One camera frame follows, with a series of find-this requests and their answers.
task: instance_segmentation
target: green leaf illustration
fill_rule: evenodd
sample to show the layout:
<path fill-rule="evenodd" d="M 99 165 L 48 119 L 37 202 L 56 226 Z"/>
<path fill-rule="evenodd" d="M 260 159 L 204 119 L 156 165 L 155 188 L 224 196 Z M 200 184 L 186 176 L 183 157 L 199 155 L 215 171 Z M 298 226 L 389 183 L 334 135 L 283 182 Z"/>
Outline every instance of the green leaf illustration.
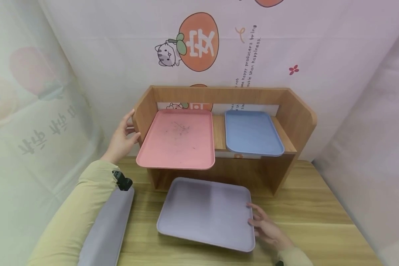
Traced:
<path fill-rule="evenodd" d="M 179 54 L 181 55 L 185 55 L 186 54 L 186 44 L 182 41 L 182 40 L 178 40 L 177 44 L 175 45 L 177 48 L 177 51 L 179 52 Z"/>
<path fill-rule="evenodd" d="M 185 38 L 185 35 L 183 33 L 177 34 L 176 40 L 183 40 Z"/>

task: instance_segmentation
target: table surface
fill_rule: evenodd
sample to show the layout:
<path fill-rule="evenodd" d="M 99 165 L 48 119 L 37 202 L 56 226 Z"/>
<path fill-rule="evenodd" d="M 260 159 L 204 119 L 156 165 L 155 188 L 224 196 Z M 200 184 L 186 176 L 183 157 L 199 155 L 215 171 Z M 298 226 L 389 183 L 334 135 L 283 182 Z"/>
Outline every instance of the table surface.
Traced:
<path fill-rule="evenodd" d="M 135 189 L 118 266 L 272 265 L 276 253 L 257 241 L 251 253 L 160 235 L 157 220 L 166 193 L 154 192 L 134 158 L 119 163 Z M 277 198 L 255 197 L 315 266 L 381 266 L 320 174 L 309 162 L 295 164 Z"/>

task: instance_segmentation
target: red flower illustration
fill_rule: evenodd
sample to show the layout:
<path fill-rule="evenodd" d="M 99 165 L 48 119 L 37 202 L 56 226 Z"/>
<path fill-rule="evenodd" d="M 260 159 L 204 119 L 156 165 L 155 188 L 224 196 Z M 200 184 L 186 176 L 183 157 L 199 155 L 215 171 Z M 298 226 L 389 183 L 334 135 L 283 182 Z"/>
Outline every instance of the red flower illustration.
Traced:
<path fill-rule="evenodd" d="M 299 65 L 295 65 L 294 67 L 288 68 L 288 70 L 291 71 L 290 75 L 294 74 L 294 72 L 298 72 L 299 71 L 298 68 L 297 68 L 298 66 Z"/>

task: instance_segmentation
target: fabric wall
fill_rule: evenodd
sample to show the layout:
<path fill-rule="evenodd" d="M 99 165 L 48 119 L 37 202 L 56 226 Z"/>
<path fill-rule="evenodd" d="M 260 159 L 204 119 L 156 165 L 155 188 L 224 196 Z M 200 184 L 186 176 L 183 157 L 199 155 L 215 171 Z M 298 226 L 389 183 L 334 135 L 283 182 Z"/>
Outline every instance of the fabric wall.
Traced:
<path fill-rule="evenodd" d="M 40 2 L 107 137 L 151 84 L 286 86 L 318 116 L 307 160 L 399 36 L 399 0 Z"/>
<path fill-rule="evenodd" d="M 35 0 L 0 0 L 0 265 L 25 265 L 101 139 Z"/>
<path fill-rule="evenodd" d="M 383 262 L 399 266 L 399 39 L 314 163 Z"/>

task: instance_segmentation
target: tray rim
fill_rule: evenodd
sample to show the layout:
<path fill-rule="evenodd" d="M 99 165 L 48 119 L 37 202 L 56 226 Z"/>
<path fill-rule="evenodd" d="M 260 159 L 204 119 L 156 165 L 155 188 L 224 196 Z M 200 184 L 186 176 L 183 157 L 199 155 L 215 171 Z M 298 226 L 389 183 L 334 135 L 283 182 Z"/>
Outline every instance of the tray rim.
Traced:
<path fill-rule="evenodd" d="M 212 156 L 213 156 L 213 161 L 211 162 L 211 165 L 207 168 L 189 168 L 189 167 L 178 167 L 178 168 L 174 168 L 174 167 L 151 167 L 151 166 L 145 166 L 139 163 L 138 158 L 139 155 L 141 154 L 142 148 L 144 147 L 144 145 L 146 144 L 147 140 L 149 139 L 149 131 L 151 129 L 153 129 L 153 126 L 156 124 L 156 118 L 158 115 L 163 115 L 166 113 L 203 113 L 202 115 L 208 115 L 210 117 L 210 129 L 211 129 L 211 148 L 212 148 Z M 213 130 L 213 114 L 211 113 L 211 111 L 208 110 L 193 110 L 193 109 L 180 109 L 180 110 L 174 110 L 174 109 L 161 109 L 158 110 L 158 112 L 155 114 L 154 116 L 154 120 L 152 121 L 151 126 L 149 127 L 148 133 L 146 134 L 145 139 L 143 140 L 143 145 L 141 146 L 141 148 L 139 149 L 139 152 L 136 156 L 136 164 L 139 165 L 140 167 L 143 168 L 153 168 L 153 169 L 182 169 L 182 170 L 208 170 L 211 167 L 213 167 L 214 163 L 216 162 L 216 153 L 214 152 L 214 130 Z"/>
<path fill-rule="evenodd" d="M 227 185 L 227 186 L 230 186 L 230 187 L 238 187 L 238 188 L 241 188 L 242 190 L 246 190 L 247 193 L 248 193 L 250 202 L 252 201 L 250 191 L 248 190 L 248 188 L 243 187 L 242 185 L 232 185 L 232 184 L 226 184 L 226 183 L 221 183 L 221 182 L 194 179 L 194 178 L 189 178 L 189 177 L 176 177 L 171 182 L 171 186 L 170 186 L 170 189 L 168 190 L 166 199 L 167 199 L 168 195 L 171 194 L 172 191 L 174 190 L 175 186 L 173 184 L 178 183 L 178 182 L 192 182 L 192 183 L 203 183 L 203 184 L 204 183 L 206 183 L 206 184 L 212 183 L 212 184 L 218 184 L 219 186 L 222 186 L 222 185 L 226 186 Z M 160 216 L 158 216 L 158 220 L 157 220 L 157 231 L 158 231 L 158 233 L 160 233 L 162 235 L 168 235 L 168 236 L 171 236 L 171 237 L 175 237 L 175 238 L 185 239 L 185 240 L 189 240 L 189 241 L 195 241 L 197 243 L 204 243 L 204 244 L 208 244 L 208 245 L 211 245 L 211 246 L 218 246 L 218 247 L 222 247 L 222 248 L 225 248 L 225 249 L 232 249 L 232 250 L 237 250 L 237 251 L 241 251 L 241 252 L 252 252 L 255 249 L 255 247 L 256 247 L 256 237 L 255 237 L 255 230 L 254 230 L 253 226 L 250 226 L 251 227 L 251 231 L 252 231 L 252 236 L 253 236 L 253 245 L 252 245 L 251 249 L 235 249 L 233 247 L 222 246 L 222 245 L 218 245 L 218 244 L 215 244 L 215 243 L 210 243 L 210 242 L 205 242 L 205 241 L 204 242 L 203 241 L 197 241 L 197 240 L 191 239 L 191 238 L 185 238 L 185 237 L 181 237 L 181 236 L 178 236 L 178 235 L 169 235 L 168 233 L 163 233 L 160 230 L 159 223 L 160 223 L 160 220 L 161 220 L 161 213 L 163 212 L 163 209 L 164 209 L 164 206 L 166 205 L 166 202 L 167 201 L 164 200 L 163 207 L 161 208 L 161 211 L 160 211 Z M 253 218 L 253 209 L 252 208 L 249 208 L 249 209 L 250 209 L 250 218 L 252 219 Z"/>
<path fill-rule="evenodd" d="M 270 153 L 251 153 L 251 152 L 244 152 L 244 151 L 239 151 L 236 149 L 232 149 L 230 148 L 230 146 L 228 145 L 228 127 L 226 126 L 226 121 L 227 121 L 227 113 L 235 113 L 235 112 L 249 112 L 249 113 L 260 113 L 262 115 L 266 115 L 266 118 L 269 120 L 270 125 L 273 129 L 273 131 L 275 132 L 276 136 L 278 137 L 278 143 L 280 143 L 280 145 L 282 146 L 282 152 L 279 154 L 270 154 Z M 266 157 L 280 157 L 281 155 L 284 154 L 285 152 L 285 146 L 284 143 L 282 143 L 281 137 L 278 134 L 278 131 L 275 127 L 275 125 L 273 124 L 272 118 L 270 117 L 270 115 L 266 112 L 263 111 L 244 111 L 244 110 L 227 110 L 225 111 L 225 135 L 226 135 L 226 147 L 228 148 L 229 151 L 234 152 L 234 153 L 239 153 L 239 154 L 246 154 L 246 155 L 259 155 L 259 156 L 266 156 Z"/>

